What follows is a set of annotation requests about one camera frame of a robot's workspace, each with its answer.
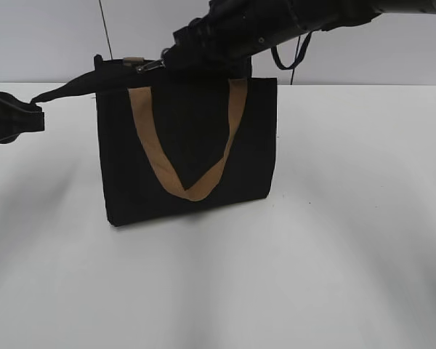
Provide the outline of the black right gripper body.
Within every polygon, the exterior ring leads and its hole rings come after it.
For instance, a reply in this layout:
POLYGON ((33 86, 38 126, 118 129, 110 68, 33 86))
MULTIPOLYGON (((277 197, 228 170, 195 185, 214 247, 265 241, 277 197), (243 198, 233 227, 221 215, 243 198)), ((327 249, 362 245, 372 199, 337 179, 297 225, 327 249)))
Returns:
POLYGON ((173 33, 164 51, 166 70, 175 74, 224 71, 271 50, 281 70, 276 47, 298 36, 297 1, 210 1, 209 12, 173 33))

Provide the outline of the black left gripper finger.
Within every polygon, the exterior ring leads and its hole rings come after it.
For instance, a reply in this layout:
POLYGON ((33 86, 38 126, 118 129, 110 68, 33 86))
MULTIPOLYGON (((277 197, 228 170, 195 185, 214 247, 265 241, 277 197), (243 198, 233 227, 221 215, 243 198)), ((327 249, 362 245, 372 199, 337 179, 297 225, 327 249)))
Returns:
POLYGON ((10 100, 8 101, 8 104, 9 107, 13 110, 13 113, 19 116, 37 116, 44 114, 42 108, 37 106, 35 103, 24 103, 20 100, 10 100))
POLYGON ((44 113, 16 113, 12 117, 12 131, 14 134, 43 132, 44 113))

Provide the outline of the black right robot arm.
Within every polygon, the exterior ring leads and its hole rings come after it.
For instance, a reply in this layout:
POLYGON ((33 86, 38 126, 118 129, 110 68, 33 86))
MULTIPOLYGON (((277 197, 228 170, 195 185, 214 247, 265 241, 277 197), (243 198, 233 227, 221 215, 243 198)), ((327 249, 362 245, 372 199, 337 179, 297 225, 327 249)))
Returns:
POLYGON ((169 71, 218 71, 270 50, 276 66, 292 71, 312 34, 370 23, 387 13, 436 15, 436 0, 210 1, 209 12, 173 34, 161 56, 169 71))

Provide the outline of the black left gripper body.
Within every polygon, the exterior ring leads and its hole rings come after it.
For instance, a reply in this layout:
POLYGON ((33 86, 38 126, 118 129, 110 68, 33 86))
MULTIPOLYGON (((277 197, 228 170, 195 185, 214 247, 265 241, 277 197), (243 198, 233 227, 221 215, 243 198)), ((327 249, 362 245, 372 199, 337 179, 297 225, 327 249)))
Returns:
POLYGON ((12 113, 17 111, 18 100, 7 92, 0 92, 0 144, 13 143, 19 136, 12 125, 12 113))

